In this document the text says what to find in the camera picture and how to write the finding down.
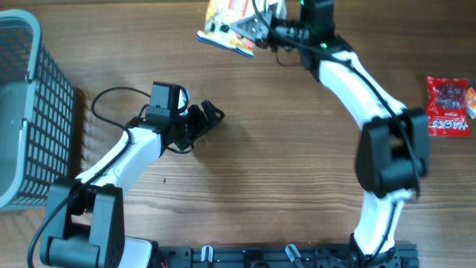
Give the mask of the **cream snack bag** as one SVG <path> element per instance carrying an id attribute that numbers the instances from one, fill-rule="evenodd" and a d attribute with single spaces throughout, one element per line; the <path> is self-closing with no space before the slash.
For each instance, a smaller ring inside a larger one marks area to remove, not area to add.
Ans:
<path id="1" fill-rule="evenodd" d="M 210 0 L 204 28 L 197 31 L 196 40 L 252 59 L 260 42 L 253 43 L 239 35 L 232 30 L 232 24 L 253 15 L 259 19 L 274 16 L 270 10 L 264 11 L 263 0 Z"/>

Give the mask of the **red snack packet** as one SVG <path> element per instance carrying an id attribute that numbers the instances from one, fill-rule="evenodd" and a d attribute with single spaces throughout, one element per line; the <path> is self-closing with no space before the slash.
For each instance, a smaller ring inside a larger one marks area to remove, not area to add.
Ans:
<path id="1" fill-rule="evenodd" d="M 470 136 L 466 115 L 466 78 L 427 77 L 428 134 Z"/>

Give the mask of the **orange small box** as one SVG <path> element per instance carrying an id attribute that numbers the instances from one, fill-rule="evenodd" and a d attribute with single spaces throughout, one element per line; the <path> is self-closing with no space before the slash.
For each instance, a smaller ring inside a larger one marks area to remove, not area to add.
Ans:
<path id="1" fill-rule="evenodd" d="M 471 119 L 476 118 L 476 92 L 470 87 L 466 90 L 466 113 Z"/>

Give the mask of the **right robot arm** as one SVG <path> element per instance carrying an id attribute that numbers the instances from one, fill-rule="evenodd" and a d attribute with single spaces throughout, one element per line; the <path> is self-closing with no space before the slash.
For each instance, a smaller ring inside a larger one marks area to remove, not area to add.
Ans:
<path id="1" fill-rule="evenodd" d="M 393 239 L 407 201 L 420 197 L 428 174 L 428 117 L 389 95 L 364 69 L 349 43 L 335 32 L 333 1 L 302 1 L 297 21 L 270 7 L 231 23 L 257 47 L 297 49 L 300 64 L 332 91 L 361 131 L 355 161 L 364 191 L 361 217 L 350 240 L 348 266 L 376 267 L 397 255 Z"/>

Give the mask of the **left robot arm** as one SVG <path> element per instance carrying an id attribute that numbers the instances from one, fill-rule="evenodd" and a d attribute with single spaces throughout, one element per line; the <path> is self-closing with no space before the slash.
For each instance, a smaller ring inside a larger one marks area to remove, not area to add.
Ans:
<path id="1" fill-rule="evenodd" d="M 99 162 L 52 184 L 44 222 L 28 249 L 29 267 L 35 248 L 49 267 L 168 267 L 157 242 L 126 236 L 123 199 L 165 151 L 190 153 L 225 114 L 208 100 L 190 104 L 187 90 L 174 83 L 154 82 L 147 97 Z"/>

